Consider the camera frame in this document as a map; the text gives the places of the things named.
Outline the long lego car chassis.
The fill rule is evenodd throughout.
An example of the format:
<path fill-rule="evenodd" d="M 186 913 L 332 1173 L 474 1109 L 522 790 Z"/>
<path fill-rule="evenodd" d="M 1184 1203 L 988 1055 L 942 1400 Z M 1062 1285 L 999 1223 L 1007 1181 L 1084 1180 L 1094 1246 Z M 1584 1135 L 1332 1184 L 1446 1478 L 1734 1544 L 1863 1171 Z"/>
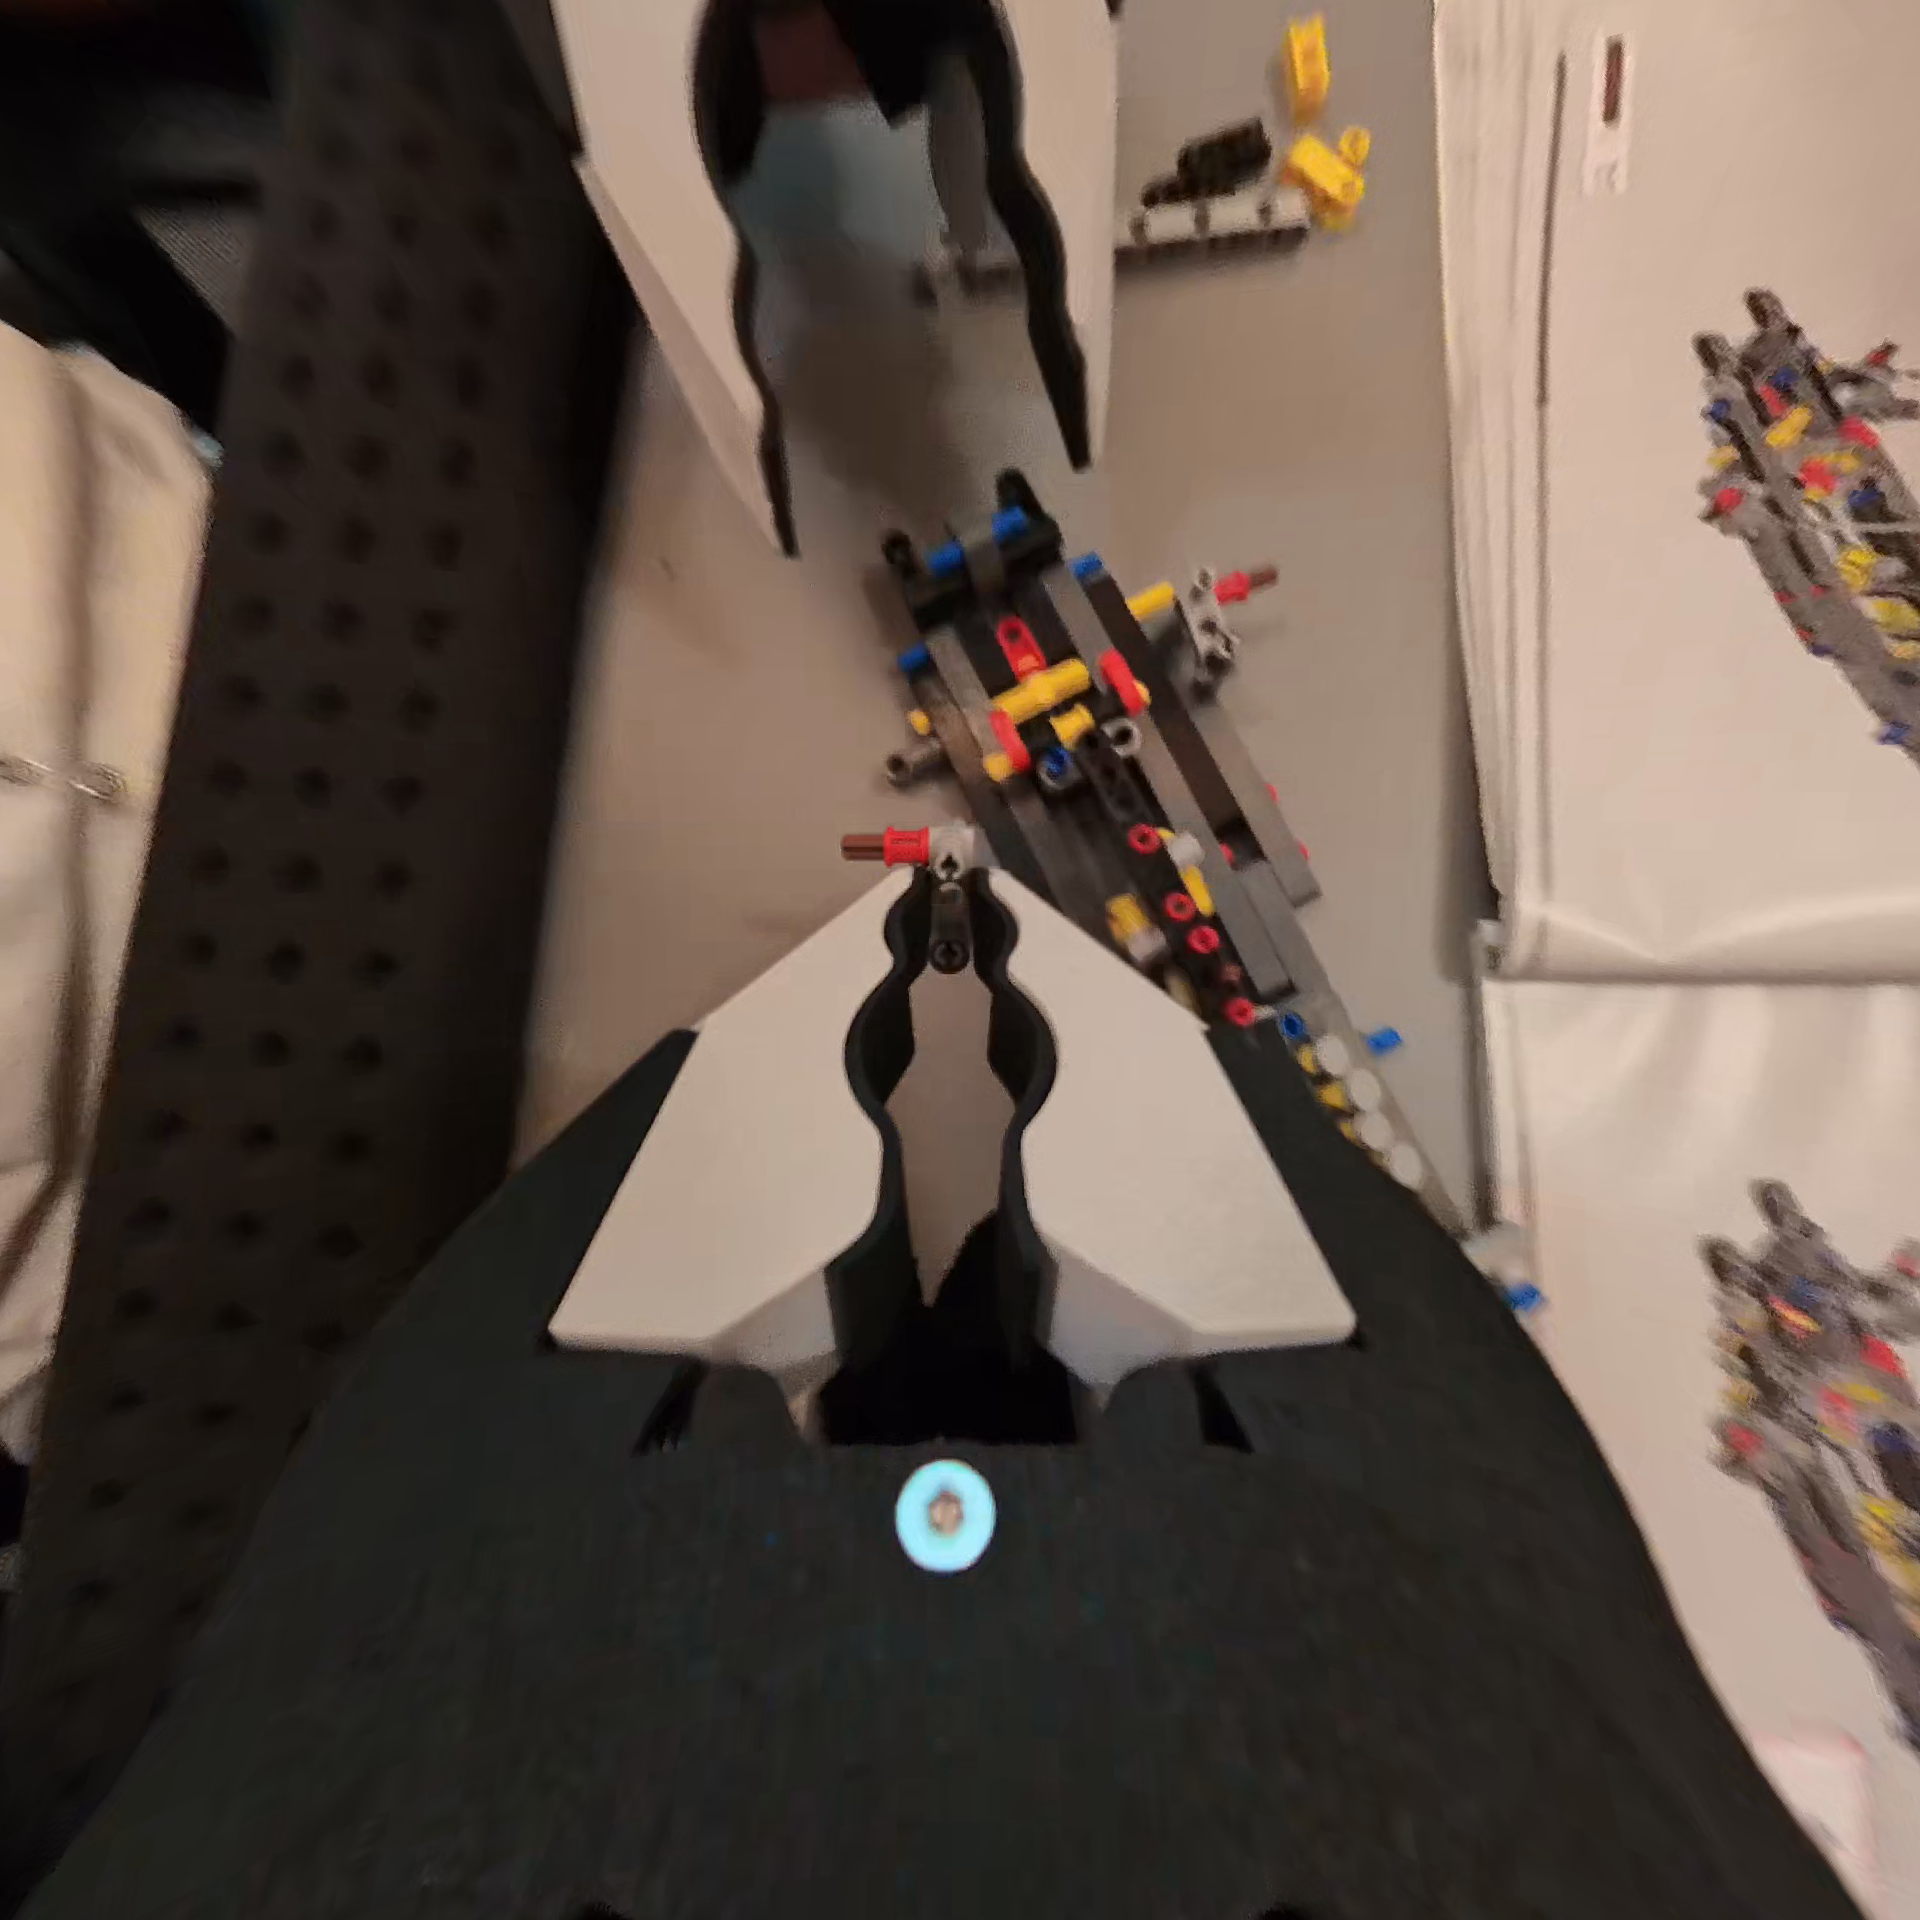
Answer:
<path fill-rule="evenodd" d="M 915 627 L 895 660 L 912 742 L 887 759 L 892 787 L 952 779 L 984 860 L 1212 1035 L 1261 1065 L 1287 1061 L 1511 1312 L 1542 1310 L 1517 1232 L 1469 1229 L 1386 1085 L 1402 1035 L 1360 1027 L 1312 945 L 1322 881 L 1220 705 L 1232 675 L 1192 675 L 1192 573 L 1125 591 L 1096 552 L 1068 551 L 1016 468 L 997 476 L 971 537 L 888 529 L 879 560 Z"/>

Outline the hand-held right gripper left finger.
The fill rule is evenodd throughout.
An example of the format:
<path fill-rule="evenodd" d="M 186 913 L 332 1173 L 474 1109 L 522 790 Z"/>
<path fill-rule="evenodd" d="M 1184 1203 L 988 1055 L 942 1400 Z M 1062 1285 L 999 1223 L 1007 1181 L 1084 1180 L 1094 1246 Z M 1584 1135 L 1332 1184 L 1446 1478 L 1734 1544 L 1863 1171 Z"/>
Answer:
<path fill-rule="evenodd" d="M 547 1326 L 558 1345 L 837 1368 L 827 1265 L 872 1223 L 883 1167 L 847 1035 L 893 972 L 908 885 L 877 880 L 696 1024 Z"/>

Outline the grey lego connector red pin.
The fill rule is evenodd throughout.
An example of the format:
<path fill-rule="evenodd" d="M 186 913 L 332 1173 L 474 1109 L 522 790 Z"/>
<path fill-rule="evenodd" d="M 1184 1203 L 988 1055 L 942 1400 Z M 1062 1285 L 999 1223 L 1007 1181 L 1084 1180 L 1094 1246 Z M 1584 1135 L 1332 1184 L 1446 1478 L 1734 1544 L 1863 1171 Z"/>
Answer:
<path fill-rule="evenodd" d="M 1234 670 L 1242 638 L 1234 630 L 1232 612 L 1268 591 L 1278 581 L 1279 572 L 1271 561 L 1227 569 L 1200 567 L 1190 576 L 1181 615 L 1198 679 L 1222 681 Z"/>
<path fill-rule="evenodd" d="M 959 975 L 974 961 L 976 872 L 984 870 L 984 843 L 971 822 L 947 820 L 925 827 L 846 831 L 838 857 L 847 863 L 904 872 L 927 889 L 925 967 Z"/>

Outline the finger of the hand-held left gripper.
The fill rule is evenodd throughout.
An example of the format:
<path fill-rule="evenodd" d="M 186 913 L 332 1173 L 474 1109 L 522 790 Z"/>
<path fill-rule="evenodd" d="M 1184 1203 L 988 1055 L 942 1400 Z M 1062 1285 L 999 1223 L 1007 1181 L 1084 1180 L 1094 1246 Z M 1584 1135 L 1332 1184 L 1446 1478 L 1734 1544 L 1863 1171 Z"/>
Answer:
<path fill-rule="evenodd" d="M 990 3 L 966 59 L 1027 337 L 1084 473 L 1102 449 L 1114 367 L 1118 17 L 1104 3 Z"/>
<path fill-rule="evenodd" d="M 755 342 L 756 261 L 717 118 L 743 5 L 558 3 L 576 172 L 703 443 L 756 527 L 799 552 L 783 429 Z"/>

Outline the black perforated panel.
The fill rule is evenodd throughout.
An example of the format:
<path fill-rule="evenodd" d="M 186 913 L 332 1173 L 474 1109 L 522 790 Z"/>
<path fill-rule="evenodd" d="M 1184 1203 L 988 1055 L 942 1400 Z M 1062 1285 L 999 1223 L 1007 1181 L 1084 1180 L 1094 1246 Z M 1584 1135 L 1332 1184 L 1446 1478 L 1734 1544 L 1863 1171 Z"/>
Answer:
<path fill-rule="evenodd" d="M 510 1157 L 634 321 L 532 13 L 296 13 L 8 1608 L 6 1904 Z"/>

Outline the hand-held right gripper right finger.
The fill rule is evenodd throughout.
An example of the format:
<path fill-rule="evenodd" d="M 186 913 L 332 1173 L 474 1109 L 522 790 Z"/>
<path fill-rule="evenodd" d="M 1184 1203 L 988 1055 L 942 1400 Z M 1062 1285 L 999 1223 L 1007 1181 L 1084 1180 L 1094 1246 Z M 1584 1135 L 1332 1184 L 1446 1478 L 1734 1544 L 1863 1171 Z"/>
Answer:
<path fill-rule="evenodd" d="M 1356 1310 L 1218 1061 L 1160 988 L 988 870 L 1005 975 L 1051 1072 L 1015 1173 L 1050 1268 L 1040 1329 L 1085 1384 L 1167 1360 L 1331 1345 Z"/>

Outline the grey lego beam assembly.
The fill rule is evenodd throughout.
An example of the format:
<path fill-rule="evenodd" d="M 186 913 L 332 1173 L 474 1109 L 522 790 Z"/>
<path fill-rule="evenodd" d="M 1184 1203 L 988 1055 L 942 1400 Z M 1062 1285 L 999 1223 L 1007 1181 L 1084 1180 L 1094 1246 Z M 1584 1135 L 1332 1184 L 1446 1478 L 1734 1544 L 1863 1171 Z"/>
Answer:
<path fill-rule="evenodd" d="M 1278 140 L 1254 113 L 1190 136 L 1130 201 L 1114 197 L 1114 148 L 1114 127 L 1096 127 L 1088 161 L 1054 134 L 1024 134 L 994 155 L 984 173 L 991 233 L 942 237 L 909 275 L 915 300 L 935 307 L 1042 289 L 1085 320 L 1130 269 L 1295 249 L 1312 233 L 1352 223 L 1374 134 L 1349 123 Z"/>

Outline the white lego instruction booklet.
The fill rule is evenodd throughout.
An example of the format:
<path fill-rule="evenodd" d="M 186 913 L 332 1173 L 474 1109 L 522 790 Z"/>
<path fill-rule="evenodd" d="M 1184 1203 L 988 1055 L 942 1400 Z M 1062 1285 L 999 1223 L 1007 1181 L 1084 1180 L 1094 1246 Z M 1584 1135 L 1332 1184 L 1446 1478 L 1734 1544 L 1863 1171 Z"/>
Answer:
<path fill-rule="evenodd" d="M 1431 40 L 1495 1216 L 1871 1915 L 1916 1915 L 1916 29 Z"/>

